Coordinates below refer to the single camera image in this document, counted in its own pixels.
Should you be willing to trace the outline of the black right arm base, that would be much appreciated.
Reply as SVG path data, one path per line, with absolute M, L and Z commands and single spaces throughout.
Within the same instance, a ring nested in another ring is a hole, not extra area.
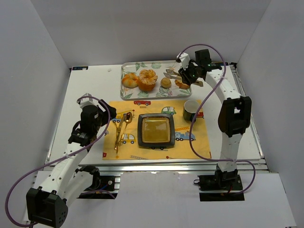
M 214 175 L 200 175 L 193 181 L 199 188 L 199 199 L 201 202 L 224 202 L 244 201 L 244 193 L 240 175 L 234 180 L 219 184 Z

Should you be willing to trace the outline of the small round bread bun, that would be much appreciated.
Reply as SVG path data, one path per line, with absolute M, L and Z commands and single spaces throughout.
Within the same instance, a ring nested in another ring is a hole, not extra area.
M 169 78 L 164 77 L 161 80 L 161 87 L 166 88 L 166 89 L 170 88 L 171 87 L 171 80 Z

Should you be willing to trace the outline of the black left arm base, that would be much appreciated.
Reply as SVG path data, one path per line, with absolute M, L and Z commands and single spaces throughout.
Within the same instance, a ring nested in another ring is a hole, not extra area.
M 76 174 L 79 172 L 88 172 L 93 176 L 92 184 L 85 189 L 78 198 L 79 199 L 115 199 L 117 193 L 114 193 L 115 176 L 102 176 L 100 171 L 95 166 L 83 166 L 75 170 Z

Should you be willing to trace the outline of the silver metal tongs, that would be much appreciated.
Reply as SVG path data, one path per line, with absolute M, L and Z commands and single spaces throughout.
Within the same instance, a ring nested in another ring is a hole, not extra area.
M 177 79 L 177 80 L 182 80 L 182 77 L 180 76 L 179 73 L 170 70 L 170 69 L 166 69 L 166 72 L 163 73 L 165 75 L 165 77 L 169 78 L 169 79 Z M 193 85 L 199 86 L 199 87 L 203 87 L 203 82 L 196 80 Z

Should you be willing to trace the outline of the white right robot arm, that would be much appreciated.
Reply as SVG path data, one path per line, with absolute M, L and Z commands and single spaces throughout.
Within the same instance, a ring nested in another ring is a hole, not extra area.
M 242 96 L 225 78 L 226 65 L 212 63 L 208 49 L 195 52 L 195 60 L 187 53 L 179 53 L 179 74 L 182 82 L 191 85 L 202 78 L 212 88 L 221 102 L 218 127 L 222 132 L 220 159 L 216 174 L 224 180 L 234 179 L 237 174 L 239 143 L 250 125 L 251 98 Z

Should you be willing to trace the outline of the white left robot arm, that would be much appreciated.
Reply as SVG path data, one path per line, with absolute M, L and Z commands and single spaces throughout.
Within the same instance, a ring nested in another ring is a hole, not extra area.
M 116 109 L 104 100 L 95 102 L 88 97 L 78 104 L 82 110 L 80 121 L 73 126 L 63 160 L 56 163 L 37 188 L 30 188 L 26 194 L 28 219 L 34 223 L 61 227 L 72 202 L 84 190 L 100 187 L 99 169 L 92 165 L 79 168 L 79 164 L 97 139 L 99 129 L 116 117 Z

